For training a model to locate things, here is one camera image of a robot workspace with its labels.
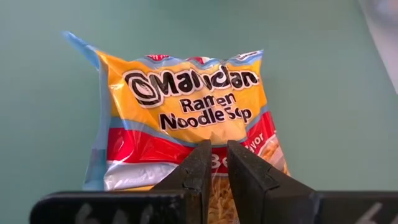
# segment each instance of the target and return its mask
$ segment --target plastic wrapper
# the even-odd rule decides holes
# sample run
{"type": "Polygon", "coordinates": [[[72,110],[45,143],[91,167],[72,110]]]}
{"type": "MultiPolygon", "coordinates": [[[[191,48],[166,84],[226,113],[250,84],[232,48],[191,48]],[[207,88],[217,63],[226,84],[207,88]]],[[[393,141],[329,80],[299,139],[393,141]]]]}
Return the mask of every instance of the plastic wrapper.
{"type": "Polygon", "coordinates": [[[228,60],[147,55],[126,61],[64,35],[99,71],[101,121],[85,189],[149,190],[210,139],[209,223],[234,223],[227,140],[288,173],[262,86],[262,50],[228,60]]]}

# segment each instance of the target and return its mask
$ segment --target instant noodle package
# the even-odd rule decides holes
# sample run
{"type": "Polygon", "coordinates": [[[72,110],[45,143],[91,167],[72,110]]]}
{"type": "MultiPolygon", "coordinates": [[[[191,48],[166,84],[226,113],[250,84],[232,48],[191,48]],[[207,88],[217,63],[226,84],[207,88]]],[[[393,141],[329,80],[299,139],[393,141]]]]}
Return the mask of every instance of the instant noodle package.
{"type": "Polygon", "coordinates": [[[228,60],[158,54],[125,61],[64,36],[99,71],[101,121],[85,189],[149,190],[210,139],[208,221],[237,223],[227,140],[289,173],[262,86],[262,50],[228,60]]]}

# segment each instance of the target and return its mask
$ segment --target crinkled plastic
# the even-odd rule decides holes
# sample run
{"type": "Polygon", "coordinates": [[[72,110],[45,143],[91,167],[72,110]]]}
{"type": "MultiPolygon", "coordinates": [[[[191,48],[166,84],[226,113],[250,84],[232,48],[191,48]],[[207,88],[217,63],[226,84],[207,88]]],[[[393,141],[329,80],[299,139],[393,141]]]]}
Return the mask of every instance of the crinkled plastic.
{"type": "Polygon", "coordinates": [[[64,36],[99,71],[101,121],[86,190],[150,189],[210,139],[209,223],[233,223],[238,217],[227,178],[227,140],[289,173],[262,87],[262,50],[228,60],[147,55],[125,61],[70,32],[64,36]]]}

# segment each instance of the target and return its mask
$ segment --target green surface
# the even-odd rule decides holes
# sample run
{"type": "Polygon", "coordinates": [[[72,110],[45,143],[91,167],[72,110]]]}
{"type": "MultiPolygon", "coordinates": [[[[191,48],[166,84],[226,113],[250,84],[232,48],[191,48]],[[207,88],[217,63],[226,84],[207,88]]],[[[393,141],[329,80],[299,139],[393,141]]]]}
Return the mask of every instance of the green surface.
{"type": "Polygon", "coordinates": [[[269,106],[294,177],[398,190],[398,96],[356,0],[0,1],[0,223],[79,189],[98,75],[60,36],[113,55],[226,58],[265,50],[269,106]]]}

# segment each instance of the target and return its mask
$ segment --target black clamp jaw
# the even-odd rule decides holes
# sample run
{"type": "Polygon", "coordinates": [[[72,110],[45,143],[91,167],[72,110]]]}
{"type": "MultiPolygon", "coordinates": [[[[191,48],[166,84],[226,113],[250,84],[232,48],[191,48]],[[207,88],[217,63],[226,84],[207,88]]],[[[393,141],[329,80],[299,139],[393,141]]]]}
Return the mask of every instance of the black clamp jaw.
{"type": "MultiPolygon", "coordinates": [[[[241,224],[398,224],[398,192],[319,192],[228,141],[228,175],[241,224]]],[[[205,224],[211,144],[203,141],[146,192],[64,192],[37,204],[30,224],[205,224]]]]}

